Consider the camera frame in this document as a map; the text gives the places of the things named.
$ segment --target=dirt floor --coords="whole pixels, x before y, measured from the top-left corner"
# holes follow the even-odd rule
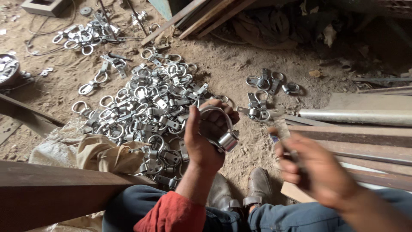
[[[35,77],[34,85],[28,85],[15,90],[9,96],[28,104],[40,111],[68,122],[70,118],[77,117],[71,111],[71,106],[77,101],[87,102],[92,109],[98,107],[98,102],[105,95],[115,95],[129,80],[121,79],[116,70],[110,70],[110,81],[100,85],[95,94],[80,96],[78,89],[93,79],[100,69],[102,59],[99,57],[107,52],[113,52],[133,59],[128,62],[129,70],[144,62],[140,57],[143,47],[133,39],[125,43],[101,44],[95,47],[90,56],[84,56],[79,50],[58,50],[51,54],[32,56],[26,52],[25,42],[32,34],[31,28],[36,32],[47,18],[25,12],[19,4],[22,0],[13,3],[0,1],[0,28],[6,28],[7,34],[0,36],[0,51],[7,53],[11,50],[17,52],[16,56],[21,63],[21,69],[26,70]],[[149,17],[144,23],[148,27],[152,23],[162,24],[165,20],[151,6],[143,0],[134,0],[135,9],[145,10]],[[79,14],[82,7],[98,9],[95,0],[76,1],[76,16],[74,22],[86,24],[93,19],[92,16],[84,17]],[[50,17],[40,32],[54,31],[57,28],[68,26],[71,10],[63,13],[64,18]],[[126,28],[131,23],[131,10],[122,9],[117,3],[109,7],[114,14],[112,19],[121,28]],[[124,31],[130,37],[144,37],[137,27],[130,26]],[[57,33],[36,37],[30,48],[31,51],[39,50],[45,53],[58,46],[52,43],[52,38]],[[352,75],[343,71],[338,65],[320,68],[323,78],[314,78],[308,75],[309,70],[319,69],[322,61],[315,50],[307,47],[298,47],[295,50],[263,50],[250,45],[237,45],[224,42],[213,36],[205,36],[201,40],[189,39],[179,41],[173,37],[179,34],[172,28],[164,36],[170,42],[171,48],[164,53],[180,54],[187,63],[196,63],[199,72],[195,81],[208,83],[209,91],[216,95],[229,97],[233,106],[247,106],[246,93],[255,92],[257,89],[246,85],[245,79],[249,75],[260,75],[262,68],[279,71],[285,74],[288,82],[298,83],[303,89],[296,96],[286,95],[282,90],[275,96],[269,97],[271,106],[282,105],[287,113],[296,114],[300,109],[321,109],[324,107],[332,92],[355,92],[356,85],[347,78]],[[45,68],[52,67],[54,71],[47,77],[38,76]],[[240,131],[239,145],[227,154],[221,173],[229,180],[236,198],[241,200],[247,195],[248,174],[254,167],[268,170],[273,181],[274,189],[280,190],[281,179],[273,152],[273,144],[266,134],[267,124],[251,121],[247,116],[241,115],[240,122],[235,129]],[[0,146],[0,156],[8,161],[27,161],[31,150],[42,141],[42,138],[25,126],[21,126],[9,139]],[[276,195],[277,204],[285,204],[286,198],[281,194]]]

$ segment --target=hand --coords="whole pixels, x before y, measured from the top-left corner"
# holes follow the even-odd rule
[[[298,152],[299,159],[309,174],[309,190],[304,189],[304,191],[320,204],[340,209],[344,202],[363,190],[338,163],[333,154],[315,141],[292,133],[289,139],[283,141],[283,145],[289,150]],[[275,149],[276,156],[280,158],[283,179],[299,186],[301,176],[298,166],[285,159],[283,146],[280,143],[275,145]]]
[[[226,103],[213,99],[203,103],[200,108],[207,105],[221,107],[232,119],[233,124],[239,121],[238,112]],[[215,140],[227,132],[226,119],[218,111],[206,112],[200,117],[200,112],[196,106],[189,107],[189,118],[186,122],[185,144],[190,157],[190,165],[215,175],[223,166],[225,154],[219,153],[216,148],[204,137]]]

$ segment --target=red shirt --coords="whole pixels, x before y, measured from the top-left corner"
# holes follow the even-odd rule
[[[205,206],[170,191],[134,225],[133,230],[135,232],[201,232],[205,221]]]

